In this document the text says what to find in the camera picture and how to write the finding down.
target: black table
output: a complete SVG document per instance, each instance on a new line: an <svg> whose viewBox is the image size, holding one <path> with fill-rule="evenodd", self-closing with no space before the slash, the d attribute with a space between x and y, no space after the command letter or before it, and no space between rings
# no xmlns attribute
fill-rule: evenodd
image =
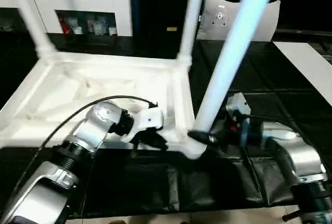
<svg viewBox="0 0 332 224"><path fill-rule="evenodd" d="M178 39L51 35L62 51L174 59ZM4 104L36 62L25 36L9 36L0 52ZM197 41L190 88L195 114L222 48L221 41ZM332 108L272 43L253 42L229 90L243 92L253 115L282 117L323 156L332 171ZM35 148L0 150L0 211ZM71 218L166 214L295 204L273 158L249 146L208 150L196 161L177 152L100 150L82 179ZM38 162L49 156L42 152Z"/></svg>

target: red object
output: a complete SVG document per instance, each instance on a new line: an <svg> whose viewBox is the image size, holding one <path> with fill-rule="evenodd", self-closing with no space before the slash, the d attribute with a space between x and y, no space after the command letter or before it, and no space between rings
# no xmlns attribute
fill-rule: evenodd
<svg viewBox="0 0 332 224"><path fill-rule="evenodd" d="M69 25L66 23L66 21L61 17L59 17L59 21L60 21L60 25L61 25L63 33L64 34L70 34L71 29L69 28Z"/></svg>
<svg viewBox="0 0 332 224"><path fill-rule="evenodd" d="M230 128L229 128L231 131L233 131L233 132L236 132L237 131L237 127L235 127L235 126L231 126Z"/></svg>

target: white pole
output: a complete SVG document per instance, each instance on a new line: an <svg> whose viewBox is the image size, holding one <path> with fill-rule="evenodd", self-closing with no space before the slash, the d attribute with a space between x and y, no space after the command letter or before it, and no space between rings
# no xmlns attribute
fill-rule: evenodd
<svg viewBox="0 0 332 224"><path fill-rule="evenodd" d="M28 28L31 37L36 45L36 51L40 55L47 54L54 50L54 45L48 39L40 27L40 22L37 20L37 16L34 15L28 0L17 0L20 5L20 15L24 20L26 27Z"/></svg>
<svg viewBox="0 0 332 224"><path fill-rule="evenodd" d="M182 32L180 51L177 55L178 61L186 66L191 65L191 52L197 28L199 11L202 0L188 0L185 23Z"/></svg>
<svg viewBox="0 0 332 224"><path fill-rule="evenodd" d="M193 129L209 131L269 0L241 0L241 8L219 55Z"/></svg>

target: white tabletop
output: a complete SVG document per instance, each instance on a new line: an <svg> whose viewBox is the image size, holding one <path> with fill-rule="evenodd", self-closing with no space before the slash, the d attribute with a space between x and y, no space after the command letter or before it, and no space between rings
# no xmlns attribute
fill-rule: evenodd
<svg viewBox="0 0 332 224"><path fill-rule="evenodd" d="M307 43L274 44L332 106L332 65Z"/></svg>

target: silver robotic arm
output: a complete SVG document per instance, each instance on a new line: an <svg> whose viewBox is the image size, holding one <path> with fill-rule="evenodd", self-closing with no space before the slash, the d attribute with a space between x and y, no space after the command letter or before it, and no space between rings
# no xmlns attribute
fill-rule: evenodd
<svg viewBox="0 0 332 224"><path fill-rule="evenodd" d="M1 224L54 224L66 208L70 193L86 172L85 164L102 145L108 133L129 142L139 131L162 127L162 112L154 107L135 116L111 102L90 108L86 118L73 128L63 143L52 148L43 162L7 206Z"/></svg>
<svg viewBox="0 0 332 224"><path fill-rule="evenodd" d="M260 129L250 128L251 109L242 93L228 98L226 110L228 114L223 128L218 127L219 133L190 131L188 135L211 147L231 141L242 147L250 143L265 149L277 161L299 205L302 222L331 224L332 193L318 152L299 133L281 123L262 122Z"/></svg>
<svg viewBox="0 0 332 224"><path fill-rule="evenodd" d="M261 133L261 148L275 157L299 205L302 223L332 223L330 185L317 151L280 123L263 122Z"/></svg>

